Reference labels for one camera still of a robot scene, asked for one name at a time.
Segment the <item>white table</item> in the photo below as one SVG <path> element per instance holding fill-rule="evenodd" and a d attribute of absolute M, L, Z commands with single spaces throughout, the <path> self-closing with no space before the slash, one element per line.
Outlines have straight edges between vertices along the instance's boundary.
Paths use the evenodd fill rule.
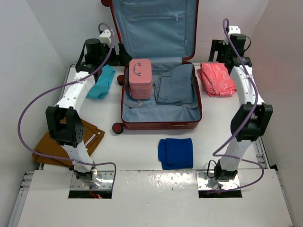
<path fill-rule="evenodd" d="M 112 131 L 112 125 L 122 122 L 120 116 L 122 87 L 117 83 L 117 76 L 123 74 L 123 67 L 114 67 L 116 74 L 111 84 L 109 94 L 102 100 L 86 98 L 80 110 L 80 117 L 99 129 L 105 131 L 105 136 L 92 154 L 96 162 L 114 162 L 119 170 L 161 170 L 158 160 L 158 143 L 165 138 L 191 138 L 194 145 L 194 169 L 207 168 L 210 159 L 218 160 L 212 153 L 220 147 L 231 135 L 230 124 L 239 109 L 238 96 L 210 98 L 206 92 L 201 92 L 202 120 L 194 130 L 124 130 L 120 135 Z M 70 69 L 67 82 L 71 82 L 75 68 Z M 257 161 L 254 146 L 245 153 L 245 159 Z M 44 170 L 58 168 L 45 165 Z M 258 166 L 241 162 L 241 169 L 253 169 Z M 111 166 L 98 169 L 112 170 Z"/>
<path fill-rule="evenodd" d="M 74 72 L 71 68 L 68 82 Z M 203 118 L 194 130 L 125 130 L 115 135 L 112 124 L 121 122 L 121 87 L 116 77 L 122 72 L 122 68 L 116 67 L 105 99 L 86 99 L 80 111 L 82 119 L 106 132 L 92 158 L 95 162 L 117 164 L 112 199 L 68 199 L 72 172 L 64 167 L 44 165 L 43 170 L 34 173 L 18 227 L 292 226 L 273 169 L 266 169 L 259 183 L 242 189 L 242 198 L 226 199 L 199 199 L 195 170 L 161 170 L 157 145 L 167 137 L 191 138 L 194 169 L 205 169 L 213 158 L 212 153 L 230 136 L 230 122 L 239 108 L 237 95 L 209 98 L 202 92 Z M 244 157 L 257 161 L 253 146 Z M 241 185 L 256 180 L 260 172 L 256 166 L 241 162 Z"/>

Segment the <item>suitcase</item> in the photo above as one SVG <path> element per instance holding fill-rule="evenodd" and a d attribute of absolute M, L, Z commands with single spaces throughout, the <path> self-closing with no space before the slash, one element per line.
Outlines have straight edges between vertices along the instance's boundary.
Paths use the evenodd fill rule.
<path fill-rule="evenodd" d="M 148 58 L 152 64 L 152 97 L 132 99 L 129 94 L 129 66 L 122 81 L 121 119 L 112 129 L 127 130 L 193 129 L 202 119 L 202 104 L 195 68 L 187 62 L 195 55 L 198 0 L 101 0 L 110 7 L 119 41 L 133 58 Z M 192 104 L 160 105 L 156 81 L 176 67 L 182 67 L 191 83 Z"/>
<path fill-rule="evenodd" d="M 152 96 L 151 60 L 132 59 L 129 62 L 129 93 L 133 99 L 149 99 Z"/>

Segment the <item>pink case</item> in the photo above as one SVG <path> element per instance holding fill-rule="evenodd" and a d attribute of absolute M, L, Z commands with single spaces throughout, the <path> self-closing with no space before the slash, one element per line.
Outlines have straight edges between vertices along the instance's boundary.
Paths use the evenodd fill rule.
<path fill-rule="evenodd" d="M 133 99 L 148 99 L 152 96 L 151 60 L 132 59 L 129 62 L 129 87 Z"/>

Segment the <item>brown folded cloth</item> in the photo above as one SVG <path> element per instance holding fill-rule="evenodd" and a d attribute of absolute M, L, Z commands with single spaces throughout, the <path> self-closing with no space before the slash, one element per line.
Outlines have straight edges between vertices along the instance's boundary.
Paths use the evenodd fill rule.
<path fill-rule="evenodd" d="M 95 125 L 90 124 L 85 120 L 82 120 L 82 123 L 85 127 L 83 142 L 86 144 L 85 147 L 88 149 L 87 152 L 90 156 L 104 137 L 104 132 L 98 129 Z M 50 138 L 48 132 L 42 137 L 34 150 L 45 155 L 69 158 L 66 151 L 60 145 L 58 145 L 55 140 Z M 35 162 L 43 164 L 66 167 L 71 167 L 72 165 L 71 161 L 47 158 L 36 154 L 33 154 L 33 159 Z"/>

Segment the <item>white wall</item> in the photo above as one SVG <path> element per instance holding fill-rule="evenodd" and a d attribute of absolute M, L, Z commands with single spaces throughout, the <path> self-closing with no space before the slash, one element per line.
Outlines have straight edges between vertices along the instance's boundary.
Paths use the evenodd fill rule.
<path fill-rule="evenodd" d="M 6 227 L 31 153 L 20 143 L 17 121 L 38 94 L 63 82 L 66 69 L 25 0 L 0 1 L 0 227 Z M 58 93 L 29 110 L 22 124 L 33 148 L 46 132 L 45 109 Z"/>
<path fill-rule="evenodd" d="M 64 65 L 75 63 L 83 43 L 98 36 L 98 24 L 114 27 L 110 9 L 100 0 L 26 0 Z M 268 0 L 200 0 L 196 54 L 206 61 L 213 39 L 223 39 L 222 21 L 231 22 L 252 36 Z"/>
<path fill-rule="evenodd" d="M 264 142 L 277 164 L 294 226 L 303 226 L 303 1 L 270 0 L 247 56 L 263 99 L 274 113 Z"/>

